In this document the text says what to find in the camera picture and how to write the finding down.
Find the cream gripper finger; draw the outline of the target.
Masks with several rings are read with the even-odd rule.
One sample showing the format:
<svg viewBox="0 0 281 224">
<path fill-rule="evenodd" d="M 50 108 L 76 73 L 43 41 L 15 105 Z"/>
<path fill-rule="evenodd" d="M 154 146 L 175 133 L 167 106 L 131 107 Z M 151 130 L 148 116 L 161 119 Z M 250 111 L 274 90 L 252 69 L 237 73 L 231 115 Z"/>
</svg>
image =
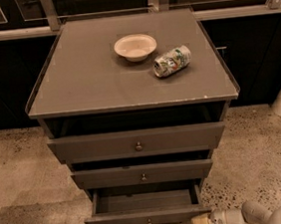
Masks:
<svg viewBox="0 0 281 224">
<path fill-rule="evenodd" d="M 209 218 L 209 213 L 203 213 L 203 215 L 194 216 L 191 218 L 192 224 L 213 224 Z"/>
</svg>

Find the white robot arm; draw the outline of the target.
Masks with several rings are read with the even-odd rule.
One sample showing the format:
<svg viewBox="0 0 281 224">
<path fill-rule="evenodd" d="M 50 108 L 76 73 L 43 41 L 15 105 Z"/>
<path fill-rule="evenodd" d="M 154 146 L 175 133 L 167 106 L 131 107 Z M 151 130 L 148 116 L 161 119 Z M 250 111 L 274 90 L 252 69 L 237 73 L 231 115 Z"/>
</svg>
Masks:
<svg viewBox="0 0 281 224">
<path fill-rule="evenodd" d="M 255 201 L 240 209 L 213 210 L 191 219 L 192 224 L 281 224 L 281 208 L 271 211 Z"/>
</svg>

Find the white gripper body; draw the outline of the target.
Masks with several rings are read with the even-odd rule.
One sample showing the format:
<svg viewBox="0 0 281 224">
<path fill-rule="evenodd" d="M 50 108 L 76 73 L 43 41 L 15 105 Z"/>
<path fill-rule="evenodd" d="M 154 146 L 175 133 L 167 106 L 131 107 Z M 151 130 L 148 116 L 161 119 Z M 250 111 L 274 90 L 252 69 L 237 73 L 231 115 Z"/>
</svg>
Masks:
<svg viewBox="0 0 281 224">
<path fill-rule="evenodd" d="M 213 224 L 247 224 L 238 209 L 214 210 L 209 218 Z"/>
</svg>

